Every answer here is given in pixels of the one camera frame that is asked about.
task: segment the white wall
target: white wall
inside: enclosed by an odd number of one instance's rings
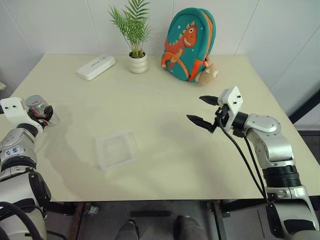
[[[108,14],[109,5],[124,4],[127,0],[0,0],[0,81],[8,85],[0,97],[14,91],[43,53],[127,54]],[[149,7],[149,55],[163,52],[178,11],[205,8],[217,25],[212,53],[247,54],[288,115],[320,87],[319,0],[151,0]]]

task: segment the potted plant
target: potted plant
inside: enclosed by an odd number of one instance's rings
[[[111,22],[122,33],[126,43],[131,49],[128,55],[129,69],[135,74],[144,73],[148,69],[148,56],[143,50],[143,45],[150,36],[151,28],[148,26],[148,10],[145,0],[128,0],[126,10],[118,11],[110,6]]]

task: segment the floor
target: floor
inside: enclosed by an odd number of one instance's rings
[[[320,136],[302,136],[320,164]],[[218,234],[213,213],[205,201],[127,201],[97,202],[97,215],[85,215],[78,240],[113,240],[120,226],[128,219],[135,219],[140,228],[141,240],[173,240],[173,222],[178,215],[189,215],[205,229],[210,240]],[[171,211],[167,217],[130,217],[131,211]],[[48,213],[48,230],[68,235],[72,217]],[[233,211],[223,218],[228,240],[276,240],[269,230],[264,206]],[[60,238],[48,236],[48,240]]]

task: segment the white flower pot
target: white flower pot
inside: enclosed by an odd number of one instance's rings
[[[148,56],[144,53],[144,57],[133,58],[128,55],[129,70],[135,74],[142,74],[148,69]]]

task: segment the teal backpack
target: teal backpack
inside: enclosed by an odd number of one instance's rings
[[[173,18],[161,59],[163,69],[183,81],[193,82],[208,67],[216,37],[214,17],[205,9],[189,7]]]

